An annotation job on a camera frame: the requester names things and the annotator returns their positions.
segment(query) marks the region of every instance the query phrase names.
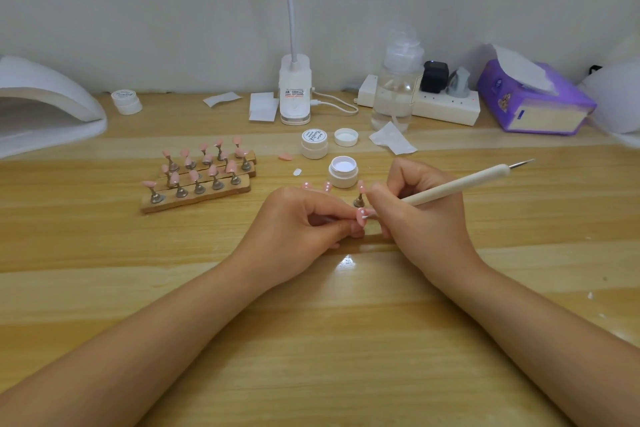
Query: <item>table surface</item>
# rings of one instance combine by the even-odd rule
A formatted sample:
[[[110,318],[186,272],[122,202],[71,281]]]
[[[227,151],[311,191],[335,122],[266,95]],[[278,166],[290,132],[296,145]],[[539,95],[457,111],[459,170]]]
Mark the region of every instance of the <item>table surface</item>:
[[[0,391],[222,260],[277,187],[321,186],[344,153],[363,179],[384,180],[394,157],[369,140],[369,108],[315,107],[295,127],[250,123],[248,98],[208,108],[205,96],[141,95],[130,116],[100,96],[105,134],[0,162]],[[360,141],[308,160],[299,142],[310,126],[350,126]],[[258,156],[251,192],[139,212],[163,148],[196,153],[235,134]],[[505,133],[485,108],[474,128],[414,117],[406,136],[412,158],[458,176],[535,158],[465,193],[474,244],[494,268],[640,344],[640,152],[589,126]],[[294,160],[278,160],[283,151]],[[376,226],[240,314],[143,425],[565,425]]]

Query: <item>person's right arm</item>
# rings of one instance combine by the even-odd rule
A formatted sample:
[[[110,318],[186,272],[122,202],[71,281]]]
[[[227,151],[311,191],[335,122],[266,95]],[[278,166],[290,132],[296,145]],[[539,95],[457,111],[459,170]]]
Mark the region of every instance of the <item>person's right arm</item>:
[[[367,198],[383,233],[579,426],[640,425],[640,350],[486,265],[465,224],[461,194],[419,208],[405,197],[452,180],[396,159]]]

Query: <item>person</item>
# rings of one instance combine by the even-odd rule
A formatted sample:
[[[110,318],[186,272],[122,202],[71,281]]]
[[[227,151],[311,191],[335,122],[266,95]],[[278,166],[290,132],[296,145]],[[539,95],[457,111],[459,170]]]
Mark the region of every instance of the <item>person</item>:
[[[396,159],[386,185],[367,191],[383,234],[577,425],[640,425],[640,350],[485,264],[460,194],[419,208],[399,199],[451,179]],[[135,425],[242,309],[340,240],[363,235],[356,209],[337,197],[272,192],[216,267],[5,391],[0,425]]]

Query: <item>purple tissue pack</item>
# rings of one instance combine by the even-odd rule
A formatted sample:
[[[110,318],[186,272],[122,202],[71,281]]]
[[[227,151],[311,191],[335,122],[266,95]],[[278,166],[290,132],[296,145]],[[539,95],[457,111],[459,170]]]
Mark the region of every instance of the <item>purple tissue pack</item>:
[[[478,93],[506,131],[575,134],[596,103],[548,64],[536,64],[545,70],[557,95],[524,87],[502,70],[498,59],[484,67]]]

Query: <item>loose pink nail tip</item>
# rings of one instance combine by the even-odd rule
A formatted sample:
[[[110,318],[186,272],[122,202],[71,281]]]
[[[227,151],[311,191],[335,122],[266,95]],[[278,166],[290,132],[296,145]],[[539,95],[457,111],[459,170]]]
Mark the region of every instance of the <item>loose pink nail tip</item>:
[[[367,220],[365,220],[363,218],[363,216],[367,215],[367,210],[364,208],[358,208],[357,212],[356,212],[356,221],[358,222],[358,224],[364,228],[367,224]]]

